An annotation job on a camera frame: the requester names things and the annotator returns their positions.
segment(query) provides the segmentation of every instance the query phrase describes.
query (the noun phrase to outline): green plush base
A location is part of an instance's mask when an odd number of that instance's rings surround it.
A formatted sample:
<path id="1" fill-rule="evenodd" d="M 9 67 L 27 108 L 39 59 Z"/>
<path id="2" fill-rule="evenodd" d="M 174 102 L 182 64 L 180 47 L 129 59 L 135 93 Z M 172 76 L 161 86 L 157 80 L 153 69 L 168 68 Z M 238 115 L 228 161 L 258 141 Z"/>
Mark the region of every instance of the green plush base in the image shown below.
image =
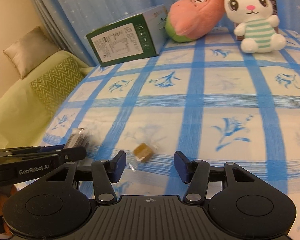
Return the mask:
<path id="1" fill-rule="evenodd" d="M 191 39 L 187 38 L 186 36 L 176 35 L 176 32 L 174 31 L 174 29 L 171 25 L 169 16 L 167 17 L 167 21 L 166 21 L 166 32 L 170 36 L 170 38 L 172 38 L 174 41 L 177 41 L 177 42 L 194 41 L 194 40 L 191 40 Z"/>

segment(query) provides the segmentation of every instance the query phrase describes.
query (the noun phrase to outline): yellow snack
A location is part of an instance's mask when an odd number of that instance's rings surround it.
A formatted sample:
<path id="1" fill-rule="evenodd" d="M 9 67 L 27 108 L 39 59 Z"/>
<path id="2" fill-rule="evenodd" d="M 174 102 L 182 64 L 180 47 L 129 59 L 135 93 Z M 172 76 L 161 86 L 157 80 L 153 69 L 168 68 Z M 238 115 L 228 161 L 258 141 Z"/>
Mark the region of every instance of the yellow snack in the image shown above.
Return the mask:
<path id="1" fill-rule="evenodd" d="M 146 162 L 153 155 L 152 149 L 145 143 L 141 143 L 134 149 L 133 153 L 136 156 L 136 160 L 139 162 Z"/>

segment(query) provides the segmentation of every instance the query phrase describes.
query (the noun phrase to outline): black circular joint cover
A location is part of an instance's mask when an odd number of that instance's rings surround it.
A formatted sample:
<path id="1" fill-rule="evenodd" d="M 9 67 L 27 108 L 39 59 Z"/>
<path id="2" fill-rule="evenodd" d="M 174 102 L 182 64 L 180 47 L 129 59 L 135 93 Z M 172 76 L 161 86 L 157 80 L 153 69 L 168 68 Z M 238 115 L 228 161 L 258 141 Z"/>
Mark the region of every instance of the black circular joint cover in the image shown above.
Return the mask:
<path id="1" fill-rule="evenodd" d="M 258 195 L 241 197 L 236 204 L 242 213 L 253 217 L 265 216 L 273 210 L 272 202 L 266 197 Z"/>
<path id="2" fill-rule="evenodd" d="M 53 182 L 48 187 L 25 187 L 8 198 L 3 218 L 17 235 L 49 239 L 79 228 L 87 220 L 90 209 L 83 193 L 72 185 L 64 187 Z"/>
<path id="3" fill-rule="evenodd" d="M 245 239 L 268 239 L 288 233 L 295 217 L 292 200 L 267 183 L 237 182 L 212 197 L 212 220 Z"/>

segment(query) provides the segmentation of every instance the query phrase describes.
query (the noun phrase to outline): pillow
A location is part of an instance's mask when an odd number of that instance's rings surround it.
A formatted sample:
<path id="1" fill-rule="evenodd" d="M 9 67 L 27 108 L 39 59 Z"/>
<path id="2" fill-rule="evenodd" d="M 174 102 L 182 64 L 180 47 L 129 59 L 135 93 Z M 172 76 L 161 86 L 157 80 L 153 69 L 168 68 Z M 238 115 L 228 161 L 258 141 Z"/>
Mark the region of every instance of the pillow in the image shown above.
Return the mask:
<path id="1" fill-rule="evenodd" d="M 35 79 L 30 87 L 45 105 L 48 112 L 54 115 L 62 102 L 83 79 L 78 63 L 68 57 L 54 68 Z"/>
<path id="2" fill-rule="evenodd" d="M 34 28 L 3 51 L 12 61 L 23 79 L 46 58 L 60 49 L 43 34 L 40 27 Z"/>

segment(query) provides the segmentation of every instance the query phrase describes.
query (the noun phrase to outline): green and white striped body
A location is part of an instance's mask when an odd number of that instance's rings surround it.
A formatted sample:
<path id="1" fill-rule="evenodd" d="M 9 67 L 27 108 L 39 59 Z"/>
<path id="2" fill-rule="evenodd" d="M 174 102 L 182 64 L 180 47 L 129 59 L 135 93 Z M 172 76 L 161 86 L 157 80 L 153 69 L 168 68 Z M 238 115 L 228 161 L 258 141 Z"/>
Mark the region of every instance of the green and white striped body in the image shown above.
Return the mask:
<path id="1" fill-rule="evenodd" d="M 258 19 L 246 22 L 245 38 L 252 38 L 258 44 L 257 52 L 269 52 L 271 36 L 275 34 L 267 19 Z"/>

